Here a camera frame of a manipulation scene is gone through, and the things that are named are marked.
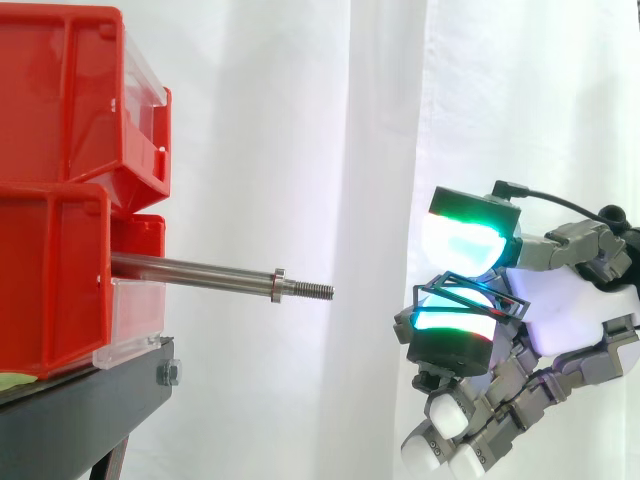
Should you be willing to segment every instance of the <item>nut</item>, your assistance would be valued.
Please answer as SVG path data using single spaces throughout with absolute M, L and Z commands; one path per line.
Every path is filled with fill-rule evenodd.
M 177 358 L 168 360 L 164 366 L 164 384 L 167 387 L 180 385 L 182 380 L 182 362 Z

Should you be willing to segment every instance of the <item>white backdrop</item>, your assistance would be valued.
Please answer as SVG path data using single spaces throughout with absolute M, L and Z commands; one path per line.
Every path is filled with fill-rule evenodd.
M 430 278 L 415 232 L 436 184 L 501 177 L 640 223 L 633 0 L 113 4 L 173 92 L 167 255 L 337 288 L 275 306 L 170 287 L 184 381 L 123 480 L 406 479 L 424 397 L 391 325 Z M 529 230 L 574 218 L 521 204 Z M 549 411 L 488 478 L 634 478 L 635 378 Z
M 616 203 L 640 223 L 637 17 L 633 0 L 429 4 L 407 286 L 437 273 L 419 245 L 436 185 L 483 195 L 510 180 L 591 210 Z M 517 203 L 530 233 L 579 218 L 534 199 Z M 411 390 L 416 369 L 405 355 L 396 451 L 424 419 L 426 399 Z M 548 410 L 486 478 L 638 478 L 639 370 Z M 395 479 L 408 478 L 396 453 Z M 426 478 L 453 477 L 442 468 Z
M 114 4 L 173 93 L 172 194 L 150 209 L 167 255 L 337 289 L 277 306 L 169 287 L 183 383 L 123 480 L 388 480 L 424 3 Z

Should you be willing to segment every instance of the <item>metal shaft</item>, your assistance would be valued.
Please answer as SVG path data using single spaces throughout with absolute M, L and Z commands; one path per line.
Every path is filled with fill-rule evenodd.
M 261 295 L 275 303 L 283 295 L 333 300 L 334 293 L 329 285 L 287 280 L 281 268 L 264 273 L 130 253 L 112 252 L 111 271 L 114 277 Z

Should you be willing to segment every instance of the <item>black wire frame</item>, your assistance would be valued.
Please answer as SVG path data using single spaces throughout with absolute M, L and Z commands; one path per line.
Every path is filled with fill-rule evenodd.
M 452 292 L 452 287 L 464 287 L 493 297 L 493 307 L 469 300 Z M 419 305 L 420 292 L 430 293 L 458 303 L 460 307 L 422 307 Z M 445 272 L 436 276 L 426 285 L 413 287 L 413 312 L 451 312 L 463 314 L 486 315 L 500 323 L 522 320 L 529 309 L 530 302 L 506 293 L 494 290 L 482 283 L 474 282 L 453 272 Z

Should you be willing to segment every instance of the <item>red storage bin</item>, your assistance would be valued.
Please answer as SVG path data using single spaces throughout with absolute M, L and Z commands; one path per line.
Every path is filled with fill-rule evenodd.
M 0 181 L 96 183 L 118 215 L 169 196 L 171 94 L 115 8 L 0 3 Z
M 78 361 L 90 363 L 92 352 L 110 344 L 118 321 L 111 245 L 164 253 L 161 217 L 112 220 L 110 213 L 109 196 L 98 185 L 0 184 L 0 372 L 46 378 Z M 162 301 L 155 307 L 164 309 L 160 295 L 153 297 Z M 155 312 L 152 320 L 145 328 L 161 331 L 163 318 Z M 122 321 L 129 324 L 120 325 L 119 341 L 141 335 L 131 318 Z

